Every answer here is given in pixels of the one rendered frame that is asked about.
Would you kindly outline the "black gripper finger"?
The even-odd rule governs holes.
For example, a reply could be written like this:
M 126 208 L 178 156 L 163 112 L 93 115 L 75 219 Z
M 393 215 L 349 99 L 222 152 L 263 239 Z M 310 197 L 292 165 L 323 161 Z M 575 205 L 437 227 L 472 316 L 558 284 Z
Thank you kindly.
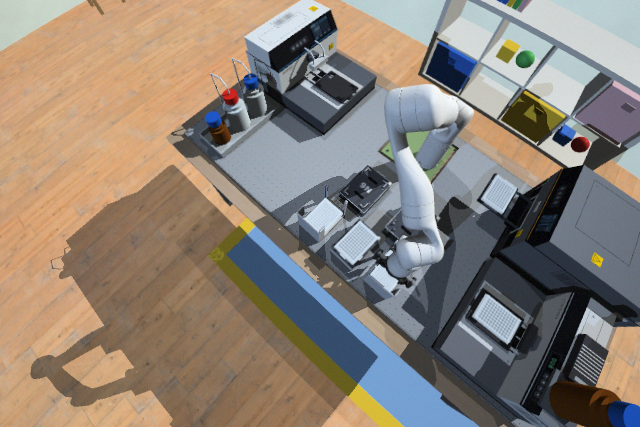
M 417 279 L 415 277 L 407 276 L 406 279 L 397 279 L 397 280 L 398 280 L 398 282 L 397 282 L 398 285 L 399 284 L 400 285 L 404 285 L 405 284 L 406 288 L 410 288 L 415 283 L 415 281 Z
M 378 264 L 375 262 L 375 263 L 376 263 L 376 266 L 378 266 L 378 265 L 380 264 L 383 268 L 385 268 L 385 264 L 384 264 L 384 262 L 383 262 L 383 259 L 387 259 L 387 257 L 384 255 L 384 253 L 383 253 L 383 252 L 384 252 L 384 251 L 383 251 L 382 249 L 380 249 L 380 250 L 378 251 L 378 253 L 377 253 L 376 255 L 374 255 L 372 258 L 373 258 L 374 260 L 377 260 L 376 262 L 377 262 Z M 386 269 L 386 268 L 385 268 L 385 269 Z

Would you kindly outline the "brown glass bottle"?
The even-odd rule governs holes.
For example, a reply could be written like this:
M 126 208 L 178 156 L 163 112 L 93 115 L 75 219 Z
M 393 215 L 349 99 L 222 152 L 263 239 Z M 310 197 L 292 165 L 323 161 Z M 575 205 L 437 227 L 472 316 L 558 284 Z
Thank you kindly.
M 214 141 L 215 141 L 218 145 L 225 145 L 225 144 L 227 144 L 227 143 L 230 141 L 230 139 L 231 139 L 230 132 L 229 132 L 229 130 L 228 130 L 228 128 L 227 128 L 227 126 L 226 126 L 225 122 L 224 122 L 224 121 L 222 121 L 222 123 L 223 123 L 223 129 L 222 129 L 221 131 L 219 131 L 219 132 L 214 132 L 214 131 L 212 131 L 212 130 L 211 130 L 211 128 L 210 128 L 210 127 L 208 127 L 208 129 L 209 129 L 209 131 L 210 131 L 210 133 L 211 133 L 211 135 L 212 135 L 212 137 L 213 137 Z

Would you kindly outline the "red bottle cap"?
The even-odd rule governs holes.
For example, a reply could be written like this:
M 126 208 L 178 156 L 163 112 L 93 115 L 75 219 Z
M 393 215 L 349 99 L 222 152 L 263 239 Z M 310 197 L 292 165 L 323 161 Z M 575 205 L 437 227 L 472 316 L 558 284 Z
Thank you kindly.
M 229 89 L 230 95 L 228 94 L 228 91 L 225 90 L 222 94 L 223 99 L 225 101 L 226 104 L 234 104 L 238 101 L 238 95 L 236 90 L 234 89 Z

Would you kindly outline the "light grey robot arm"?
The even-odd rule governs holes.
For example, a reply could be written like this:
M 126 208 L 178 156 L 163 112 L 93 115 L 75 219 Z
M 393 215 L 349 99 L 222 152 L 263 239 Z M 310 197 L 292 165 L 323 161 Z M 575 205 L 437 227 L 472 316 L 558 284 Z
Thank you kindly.
M 457 97 L 446 96 L 436 86 L 422 84 L 390 90 L 384 111 L 400 186 L 402 222 L 409 229 L 423 230 L 422 235 L 402 236 L 396 251 L 388 258 L 389 271 L 404 278 L 421 266 L 438 263 L 443 257 L 444 247 L 434 216 L 433 189 L 422 168 L 437 166 L 472 119 L 474 110 Z M 448 129 L 440 128 L 445 125 L 442 125 L 444 121 Z M 406 133 L 422 131 L 430 132 L 416 161 Z

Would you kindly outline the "brown bottle body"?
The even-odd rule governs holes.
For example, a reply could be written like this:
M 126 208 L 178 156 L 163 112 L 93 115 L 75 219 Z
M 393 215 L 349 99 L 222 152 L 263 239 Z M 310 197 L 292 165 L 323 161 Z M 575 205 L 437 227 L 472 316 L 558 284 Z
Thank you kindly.
M 558 381 L 550 390 L 549 400 L 560 418 L 584 427 L 603 427 L 595 415 L 595 403 L 601 396 L 621 399 L 612 391 L 569 381 Z

